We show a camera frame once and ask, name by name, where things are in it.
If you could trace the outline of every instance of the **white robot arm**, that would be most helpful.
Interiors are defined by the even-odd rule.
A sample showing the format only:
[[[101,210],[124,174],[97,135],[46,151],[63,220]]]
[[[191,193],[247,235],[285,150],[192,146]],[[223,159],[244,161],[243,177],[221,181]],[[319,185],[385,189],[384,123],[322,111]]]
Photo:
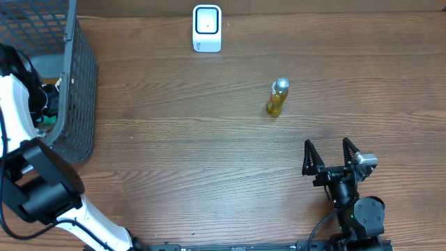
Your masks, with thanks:
[[[23,85],[23,83],[18,80],[16,76],[12,74],[0,76],[0,107],[2,108],[3,118],[6,125],[5,128],[8,137],[8,154],[15,151],[20,151],[22,142],[29,142],[36,138],[37,130],[34,128],[31,120],[28,100],[29,92],[25,85]],[[3,155],[2,152],[3,144],[0,148],[1,155]],[[28,197],[30,200],[34,199],[33,195],[26,194],[25,192],[24,197]],[[11,200],[14,198],[5,197],[5,199]],[[79,196],[79,200],[81,202],[80,207],[72,207],[65,213],[60,214],[55,219],[56,222],[62,222],[57,224],[56,227],[62,228],[74,234],[94,250],[128,251],[132,249],[132,237],[127,229],[114,224],[107,217],[105,217],[94,205],[92,205],[92,203],[87,199],[86,195],[81,194]],[[25,208],[25,212],[20,213],[30,214],[33,218],[32,220],[38,220],[38,218],[32,216],[34,213],[38,213],[26,211],[26,206],[23,208]],[[72,221],[75,221],[78,224],[74,225],[71,223]],[[97,242],[91,234],[97,239],[101,240],[105,246]]]

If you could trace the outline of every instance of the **wood grain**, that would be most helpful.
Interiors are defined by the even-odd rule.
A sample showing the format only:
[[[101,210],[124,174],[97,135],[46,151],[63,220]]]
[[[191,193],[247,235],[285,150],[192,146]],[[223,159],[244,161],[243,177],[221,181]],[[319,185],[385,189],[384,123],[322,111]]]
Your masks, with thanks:
[[[108,217],[147,243],[290,243],[332,211],[302,177],[303,142],[342,163],[348,136],[379,158],[360,184],[386,202],[396,250],[446,245],[446,15],[225,17],[223,50],[192,51],[189,17],[82,20],[99,63],[95,152],[81,174]],[[290,79],[277,119],[272,82]],[[20,233],[29,225],[7,212]],[[316,235],[337,231],[329,222]],[[0,250],[80,250],[53,230]]]
[[[445,0],[89,0],[77,14],[89,17],[192,16],[198,4],[216,4],[225,15],[441,11]]]

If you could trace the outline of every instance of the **gray wire basket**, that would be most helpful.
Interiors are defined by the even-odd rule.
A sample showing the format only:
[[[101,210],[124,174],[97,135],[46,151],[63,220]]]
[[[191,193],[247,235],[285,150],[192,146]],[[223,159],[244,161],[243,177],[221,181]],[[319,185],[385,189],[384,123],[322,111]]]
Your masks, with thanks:
[[[98,69],[76,7],[76,0],[0,1],[0,43],[27,54],[43,78],[62,79],[57,122],[43,141],[71,163],[93,153]]]

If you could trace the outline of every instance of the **yellow bottle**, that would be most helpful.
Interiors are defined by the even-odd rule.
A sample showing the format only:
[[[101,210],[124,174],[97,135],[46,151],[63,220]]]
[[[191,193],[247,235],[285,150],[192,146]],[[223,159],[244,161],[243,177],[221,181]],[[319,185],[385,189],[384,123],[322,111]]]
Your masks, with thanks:
[[[270,116],[277,117],[282,112],[282,105],[288,96],[289,81],[281,77],[272,83],[270,99],[266,103],[266,111]]]

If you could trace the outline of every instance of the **white device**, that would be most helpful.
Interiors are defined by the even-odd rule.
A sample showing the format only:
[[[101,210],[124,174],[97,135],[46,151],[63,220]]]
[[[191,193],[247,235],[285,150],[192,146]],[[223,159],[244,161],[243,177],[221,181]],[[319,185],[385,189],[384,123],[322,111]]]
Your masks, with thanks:
[[[8,152],[20,147],[24,140],[36,137],[31,115],[29,113],[29,92],[25,85],[14,75],[0,76],[0,106],[8,134]],[[3,144],[0,145],[0,156],[3,155]]]
[[[195,6],[192,23],[192,44],[196,52],[222,50],[222,10],[216,5]]]
[[[0,76],[0,107],[5,118],[8,135],[8,152],[20,147],[24,140],[36,137],[28,107],[29,92],[23,83],[14,75]],[[3,144],[0,144],[0,157],[3,155]],[[132,239],[124,227],[120,227],[104,216],[85,195],[81,195],[82,207],[72,208],[60,215],[57,220],[75,220],[93,232],[97,238],[106,243],[113,251],[128,251],[132,248]],[[105,250],[85,231],[70,223],[61,223],[57,227],[77,236],[94,250]]]

